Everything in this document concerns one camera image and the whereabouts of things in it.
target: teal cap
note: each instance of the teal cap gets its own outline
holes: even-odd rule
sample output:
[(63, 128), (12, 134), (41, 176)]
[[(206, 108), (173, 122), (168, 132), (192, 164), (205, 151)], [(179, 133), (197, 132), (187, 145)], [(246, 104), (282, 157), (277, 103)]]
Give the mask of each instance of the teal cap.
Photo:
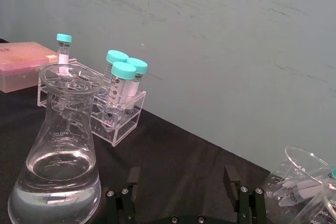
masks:
[(57, 34), (56, 40), (71, 43), (72, 37), (67, 34)]
[(133, 80), (135, 78), (136, 71), (137, 69), (131, 64), (116, 61), (113, 63), (111, 73), (122, 79)]
[(136, 67), (136, 73), (145, 74), (147, 72), (148, 64), (143, 60), (128, 58), (126, 62)]
[(129, 56), (127, 54), (117, 50), (109, 50), (106, 55), (106, 61), (111, 64), (115, 63), (116, 61), (126, 62), (128, 58)]

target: black metal bracket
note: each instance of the black metal bracket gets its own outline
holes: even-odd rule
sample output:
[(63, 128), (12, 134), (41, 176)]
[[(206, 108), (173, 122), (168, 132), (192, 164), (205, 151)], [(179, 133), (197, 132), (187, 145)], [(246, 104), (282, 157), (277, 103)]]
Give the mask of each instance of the black metal bracket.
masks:
[[(120, 191), (108, 190), (105, 194), (106, 209), (104, 218), (99, 224), (137, 224), (135, 220), (134, 201), (137, 197), (140, 167), (130, 171), (128, 186)], [(225, 166), (224, 187), (231, 200), (232, 207), (237, 212), (239, 224), (267, 224), (264, 190), (257, 187), (253, 191), (247, 186), (240, 185), (236, 168)], [(230, 221), (214, 219), (207, 216), (171, 216), (155, 220), (147, 224), (236, 224)]]

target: glass beaker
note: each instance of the glass beaker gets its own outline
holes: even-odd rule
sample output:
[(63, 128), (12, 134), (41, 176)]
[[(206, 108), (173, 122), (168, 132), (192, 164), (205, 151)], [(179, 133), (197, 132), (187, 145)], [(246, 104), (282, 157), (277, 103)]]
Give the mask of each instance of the glass beaker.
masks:
[(72, 65), (39, 76), (48, 90), (46, 117), (8, 200), (15, 224), (79, 224), (101, 195), (90, 114), (101, 79)]
[(322, 180), (314, 172), (326, 166), (314, 153), (287, 146), (285, 157), (263, 186), (267, 217), (276, 224), (288, 224), (317, 193)]
[(326, 179), (315, 197), (290, 224), (336, 224), (336, 180)]

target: clear plastic lid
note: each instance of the clear plastic lid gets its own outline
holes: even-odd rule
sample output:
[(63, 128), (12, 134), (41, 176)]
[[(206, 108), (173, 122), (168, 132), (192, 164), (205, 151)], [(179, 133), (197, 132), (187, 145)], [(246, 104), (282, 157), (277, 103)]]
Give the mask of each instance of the clear plastic lid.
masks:
[(0, 44), (0, 70), (3, 71), (39, 67), (57, 61), (57, 53), (36, 42)]

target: beaker rim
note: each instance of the beaker rim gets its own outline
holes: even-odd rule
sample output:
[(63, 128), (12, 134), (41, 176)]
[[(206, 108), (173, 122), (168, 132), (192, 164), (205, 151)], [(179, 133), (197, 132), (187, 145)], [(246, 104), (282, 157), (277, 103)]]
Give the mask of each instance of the beaker rim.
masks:
[[(47, 78), (46, 72), (51, 71), (55, 76), (53, 78)], [(95, 74), (90, 69), (76, 66), (76, 65), (69, 65), (69, 64), (55, 64), (48, 67), (45, 67), (40, 70), (39, 77), (41, 81), (48, 87), (52, 88), (56, 91), (65, 92), (65, 93), (72, 93), (72, 94), (94, 94), (100, 90), (102, 86), (101, 78)], [(55, 83), (55, 79), (57, 77), (68, 77), (66, 79), (69, 85), (65, 87), (61, 87), (59, 82)]]
[(285, 155), (286, 155), (286, 158), (288, 158), (288, 160), (297, 168), (300, 170), (300, 172), (302, 172), (303, 174), (305, 174), (306, 176), (310, 177), (311, 179), (317, 181), (318, 183), (322, 184), (322, 181), (314, 178), (313, 176), (309, 175), (308, 173), (306, 173), (305, 170), (303, 170), (299, 165), (296, 164), (296, 162), (289, 156), (287, 150), (288, 149), (294, 149), (294, 150), (297, 150), (297, 151), (301, 151), (301, 152), (305, 152), (307, 153), (307, 155), (311, 156), (311, 157), (314, 157), (316, 160), (318, 160), (319, 162), (321, 162), (321, 164), (323, 165), (329, 165), (329, 163), (327, 163), (326, 161), (324, 161), (323, 159), (321, 159), (319, 156), (315, 155), (313, 152), (309, 152), (308, 150), (305, 150), (305, 149), (302, 149), (300, 147), (296, 147), (296, 146), (292, 146), (292, 145), (288, 145), (285, 147)]
[(324, 205), (328, 209), (329, 213), (332, 214), (333, 218), (336, 219), (336, 211), (330, 203), (330, 200), (326, 196), (326, 190), (334, 190), (336, 194), (336, 180), (334, 178), (325, 179), (321, 185), (322, 199), (324, 200)]

